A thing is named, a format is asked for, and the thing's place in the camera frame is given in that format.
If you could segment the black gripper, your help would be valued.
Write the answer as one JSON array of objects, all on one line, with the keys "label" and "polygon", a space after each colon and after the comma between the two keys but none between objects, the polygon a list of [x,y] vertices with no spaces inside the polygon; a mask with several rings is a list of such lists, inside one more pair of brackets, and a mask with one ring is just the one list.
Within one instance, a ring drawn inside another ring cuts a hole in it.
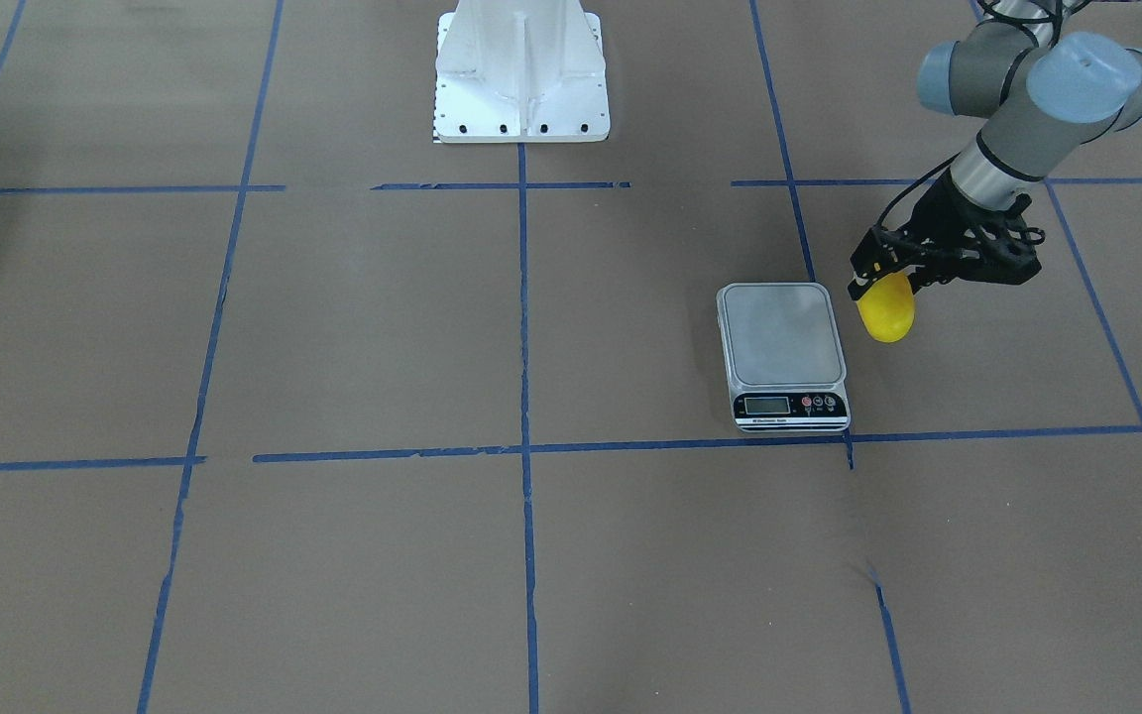
[{"label": "black gripper", "polygon": [[1007,209],[987,209],[966,198],[946,169],[900,231],[868,230],[851,255],[854,276],[849,298],[861,300],[875,284],[903,270],[903,240],[910,248],[908,286],[912,295],[954,280],[987,284],[1024,284],[1042,272],[1037,247],[1043,230],[1028,225],[1032,204],[1024,191],[1012,194]]}]

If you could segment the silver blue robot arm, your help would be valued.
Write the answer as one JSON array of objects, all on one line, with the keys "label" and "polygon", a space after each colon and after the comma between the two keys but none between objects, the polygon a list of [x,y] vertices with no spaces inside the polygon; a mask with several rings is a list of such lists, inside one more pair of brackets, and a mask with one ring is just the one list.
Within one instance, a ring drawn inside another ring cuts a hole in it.
[{"label": "silver blue robot arm", "polygon": [[1142,49],[1067,32],[1076,1],[983,1],[970,37],[938,45],[917,72],[926,109],[982,119],[965,149],[916,180],[907,220],[876,220],[851,256],[851,298],[888,276],[908,294],[954,280],[1024,284],[1042,271],[1029,190],[1075,149],[1142,121]]}]

